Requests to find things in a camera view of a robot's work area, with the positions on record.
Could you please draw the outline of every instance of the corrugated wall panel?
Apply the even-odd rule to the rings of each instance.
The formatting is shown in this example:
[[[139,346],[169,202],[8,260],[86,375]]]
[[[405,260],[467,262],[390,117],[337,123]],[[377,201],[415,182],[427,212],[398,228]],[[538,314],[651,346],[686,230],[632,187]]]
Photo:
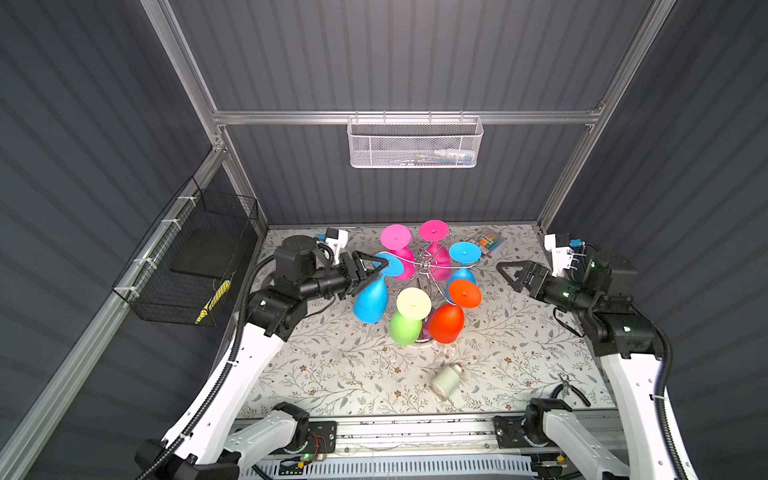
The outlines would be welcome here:
[[[571,110],[650,1],[171,4],[222,110]]]
[[[0,124],[1,445],[210,143],[138,2],[3,2]],[[29,478],[135,473],[126,439],[162,433],[220,335],[129,317]]]
[[[768,3],[678,0],[551,228],[634,261],[700,478],[768,454],[767,111]]]
[[[478,166],[369,170],[349,165],[346,129],[229,127],[271,224],[536,220],[580,125],[485,128]]]

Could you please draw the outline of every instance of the black mesh basket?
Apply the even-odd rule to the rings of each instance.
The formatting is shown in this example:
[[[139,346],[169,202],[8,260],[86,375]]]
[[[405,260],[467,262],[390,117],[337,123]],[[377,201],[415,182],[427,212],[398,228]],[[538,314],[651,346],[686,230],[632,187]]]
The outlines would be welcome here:
[[[141,261],[133,288],[113,290],[143,320],[200,326],[226,322],[256,248],[256,217],[256,199],[199,190],[176,219],[163,220],[167,229]],[[226,282],[228,290],[222,288]]]

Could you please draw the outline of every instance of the white mesh basket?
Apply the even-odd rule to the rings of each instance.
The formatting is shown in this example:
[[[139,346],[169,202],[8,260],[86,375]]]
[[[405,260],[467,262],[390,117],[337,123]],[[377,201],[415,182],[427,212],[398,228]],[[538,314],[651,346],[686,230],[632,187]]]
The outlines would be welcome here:
[[[350,117],[354,168],[472,168],[482,140],[480,117],[415,115]]]

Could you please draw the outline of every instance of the floral pattern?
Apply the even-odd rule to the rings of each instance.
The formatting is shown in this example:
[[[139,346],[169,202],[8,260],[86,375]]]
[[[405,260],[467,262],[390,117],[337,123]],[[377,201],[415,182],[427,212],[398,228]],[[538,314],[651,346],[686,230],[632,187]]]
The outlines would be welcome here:
[[[452,227],[451,236],[441,243],[449,247],[475,237],[484,228]],[[381,322],[360,322],[353,314],[351,299],[337,300],[323,313],[301,322],[262,373],[240,417],[263,416],[282,401],[314,416],[523,410],[529,399],[548,395],[560,383],[560,376],[568,376],[590,399],[592,408],[614,406],[584,340],[558,325],[550,306],[512,290],[495,269],[500,261],[547,263],[533,227],[487,228],[500,232],[506,240],[472,269],[483,302],[465,310],[465,328],[453,344],[400,346],[392,341],[387,328],[396,309],[397,293],[405,283],[387,278],[389,305]],[[350,229],[347,250],[383,251],[381,230]],[[418,228],[411,230],[411,247],[426,247]],[[323,231],[270,230],[262,255],[272,253],[291,235],[314,237]],[[260,273],[254,289],[269,271]],[[445,302],[427,281],[421,280],[421,285],[435,307]],[[439,285],[445,289],[445,282]],[[325,305],[325,300],[313,300],[310,313]],[[572,318],[559,314],[564,322],[572,323]],[[430,383],[437,372],[453,363],[464,369],[462,383],[444,400],[432,391]],[[575,395],[565,400],[584,408]]]

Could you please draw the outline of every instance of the yellow tool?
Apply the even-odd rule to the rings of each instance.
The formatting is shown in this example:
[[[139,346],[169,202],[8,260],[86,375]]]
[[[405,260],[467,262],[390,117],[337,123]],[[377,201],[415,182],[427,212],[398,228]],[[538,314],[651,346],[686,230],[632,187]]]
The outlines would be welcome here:
[[[224,283],[221,284],[218,290],[216,290],[216,293],[214,294],[213,298],[208,300],[208,303],[205,304],[203,309],[200,311],[200,315],[197,317],[197,320],[195,320],[195,325],[200,323],[200,321],[205,318],[206,315],[208,315],[208,312],[211,311],[216,306],[216,302],[218,302],[224,294],[229,291],[230,286],[232,286],[232,282],[229,280],[224,280]]]

